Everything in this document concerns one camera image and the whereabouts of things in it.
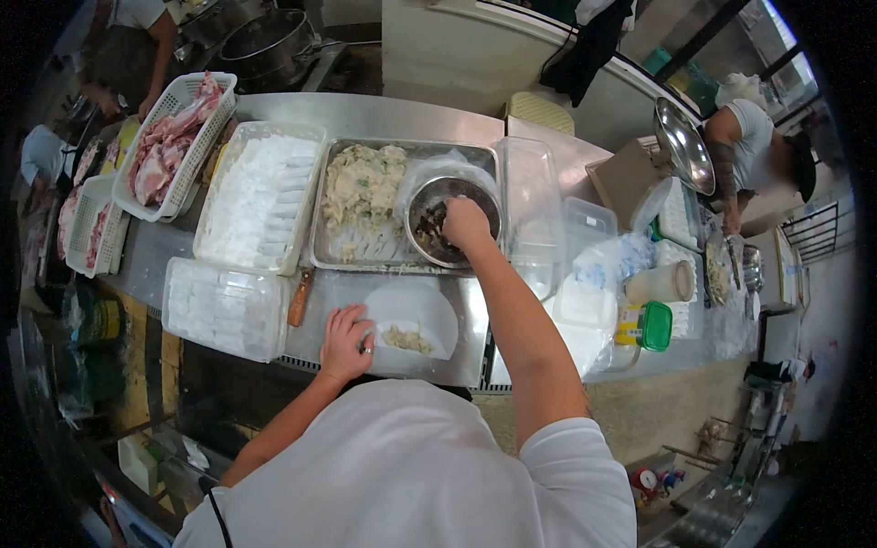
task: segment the tattoo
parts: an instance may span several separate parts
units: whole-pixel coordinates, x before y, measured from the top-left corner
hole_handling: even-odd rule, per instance
[[[707,141],[707,152],[713,164],[718,197],[723,200],[736,198],[737,186],[734,184],[734,147],[725,143]]]

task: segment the hand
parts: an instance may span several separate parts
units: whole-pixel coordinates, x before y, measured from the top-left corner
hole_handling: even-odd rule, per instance
[[[463,253],[474,253],[484,245],[495,243],[490,235],[488,216],[473,200],[464,196],[446,198],[445,206],[447,217],[441,227],[442,234]]]
[[[109,118],[121,111],[116,102],[116,97],[107,89],[101,89],[99,92],[96,92],[96,100],[97,106],[101,108],[104,117]]]
[[[740,233],[740,214],[737,212],[726,211],[722,220],[722,231],[725,236]]]
[[[320,372],[348,382],[372,366],[374,333],[366,335],[360,352],[360,339],[374,325],[371,320],[356,321],[366,309],[365,304],[351,304],[343,310],[334,309],[326,320],[326,338],[320,348]]]
[[[137,117],[142,122],[146,120],[146,117],[149,116],[150,110],[153,109],[155,103],[158,102],[159,97],[161,97],[161,92],[151,91],[149,95],[146,96],[146,99],[143,100],[143,103],[140,104],[140,108],[137,109]]]

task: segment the work table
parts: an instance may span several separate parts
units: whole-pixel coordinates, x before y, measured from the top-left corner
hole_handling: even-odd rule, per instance
[[[576,196],[601,203],[585,170],[587,164],[604,160],[611,153],[575,137],[523,119],[507,123],[472,112],[432,104],[378,96],[331,93],[280,93],[241,96],[240,121],[296,121],[322,125],[329,140],[387,138],[444,140],[493,146],[506,135],[537,139],[553,151],[561,196]],[[206,189],[195,186],[197,196],[189,209],[169,224],[146,223],[132,218],[119,273],[103,279],[155,310],[161,308],[165,269],[171,257],[192,258],[192,240]],[[299,264],[310,266],[310,252],[302,250]],[[301,327],[289,329],[285,355],[317,363],[323,342],[324,322],[332,308],[364,302],[368,295],[400,274],[352,273],[314,270],[310,295]],[[380,376],[419,378],[437,384],[477,387],[483,364],[491,365],[486,379],[502,378],[504,364],[488,347],[488,312],[481,288],[473,276],[417,276],[434,285],[448,299],[460,324],[460,338],[450,360],[420,358],[410,352],[376,351],[370,373]],[[292,287],[297,277],[291,278]],[[699,367],[715,361],[704,339],[674,340],[667,352],[643,351],[635,367],[622,373],[586,374],[584,380],[604,381]]]

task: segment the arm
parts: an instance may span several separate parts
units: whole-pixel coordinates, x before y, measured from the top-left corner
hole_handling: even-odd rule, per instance
[[[362,334],[374,322],[358,322],[364,305],[335,309],[326,322],[326,336],[320,348],[320,372],[308,387],[271,419],[238,453],[229,469],[219,480],[222,487],[234,487],[259,466],[276,457],[299,439],[314,418],[332,403],[348,381],[365,373],[372,366],[371,352],[360,353]],[[374,334],[363,341],[365,348],[374,349]]]
[[[116,97],[100,84],[90,82],[88,74],[84,70],[76,73],[76,80],[79,82],[79,91],[87,99],[97,103],[104,116],[110,117],[121,111]]]
[[[709,119],[705,138],[709,159],[712,160],[713,164],[716,185],[724,197],[725,233],[736,234],[740,232],[740,210],[738,208],[737,186],[734,184],[733,144],[743,138],[743,130],[731,109],[722,107]]]
[[[490,237],[488,220],[469,199],[447,200],[444,234],[466,254],[487,301],[490,327],[511,377],[518,449],[560,419],[590,417],[563,338],[530,288]]]
[[[149,95],[146,96],[146,99],[143,100],[139,107],[140,120],[146,119],[149,111],[153,108],[155,102],[159,100],[161,92],[164,90],[165,76],[168,74],[168,63],[174,55],[176,34],[176,23],[174,23],[167,10],[149,27],[149,35],[158,43],[158,50],[155,53],[153,78],[149,83]]]

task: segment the hanging cloth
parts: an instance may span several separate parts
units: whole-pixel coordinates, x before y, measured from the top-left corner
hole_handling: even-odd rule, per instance
[[[579,106],[597,71],[612,59],[632,5],[633,0],[616,0],[594,16],[579,29],[572,49],[545,69],[539,83],[569,95],[573,107]]]

